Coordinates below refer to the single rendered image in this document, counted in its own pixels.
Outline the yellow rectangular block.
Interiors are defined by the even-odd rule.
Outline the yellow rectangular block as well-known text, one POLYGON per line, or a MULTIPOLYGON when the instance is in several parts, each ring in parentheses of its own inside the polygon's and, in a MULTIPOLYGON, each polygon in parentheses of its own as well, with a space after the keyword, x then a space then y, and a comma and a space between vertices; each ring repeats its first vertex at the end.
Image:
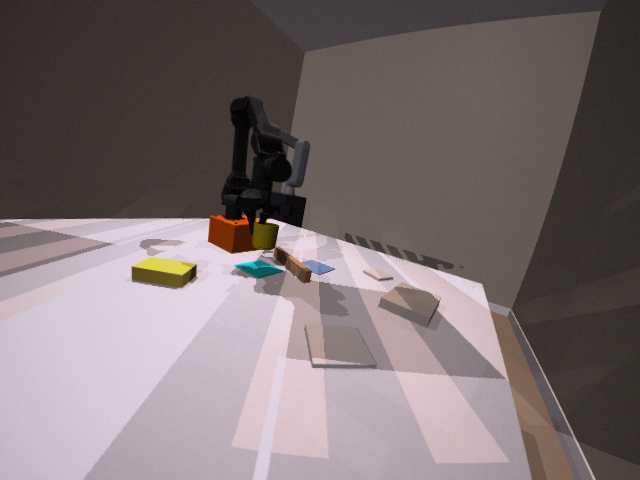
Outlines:
POLYGON ((132 280, 184 288, 197 276, 197 265, 150 257, 132 266, 132 280))

